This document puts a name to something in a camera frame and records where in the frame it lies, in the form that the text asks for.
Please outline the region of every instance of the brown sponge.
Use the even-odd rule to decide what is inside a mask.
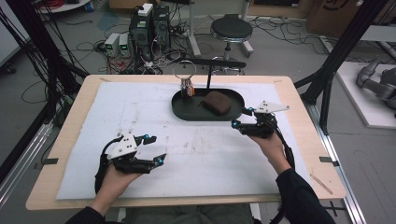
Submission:
[[[223,115],[230,110],[231,99],[219,91],[211,91],[204,99],[204,106],[217,115]]]

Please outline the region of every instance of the black sleeve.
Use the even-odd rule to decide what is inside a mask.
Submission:
[[[276,183],[290,223],[335,223],[311,186],[293,169],[280,174]]]
[[[105,218],[102,217],[102,215],[98,213],[96,210],[87,206],[66,222],[66,224],[79,224],[79,223],[104,224]]]

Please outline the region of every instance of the round stool seat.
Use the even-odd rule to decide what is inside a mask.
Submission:
[[[224,17],[212,22],[210,33],[220,40],[242,43],[251,37],[253,28],[247,21],[234,17]]]

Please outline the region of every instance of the human hand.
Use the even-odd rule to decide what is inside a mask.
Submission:
[[[249,138],[259,145],[278,175],[291,168],[286,160],[282,141],[275,133],[267,138],[257,136],[249,136]]]
[[[126,188],[128,188],[139,176],[141,176],[141,174],[124,174],[116,170],[114,164],[111,163],[107,168],[102,187],[96,194],[91,208],[104,216],[111,204],[113,204]]]

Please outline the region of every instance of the stool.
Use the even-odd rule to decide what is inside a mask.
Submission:
[[[224,56],[215,57],[213,60],[236,61],[230,57],[231,43],[243,43],[249,40],[253,33],[253,28],[247,21],[239,19],[237,15],[225,15],[223,18],[212,22],[210,33],[215,38],[227,42]],[[226,74],[227,70],[233,70],[238,71],[238,75],[244,75],[243,70],[240,68],[222,67],[220,70],[224,70]]]

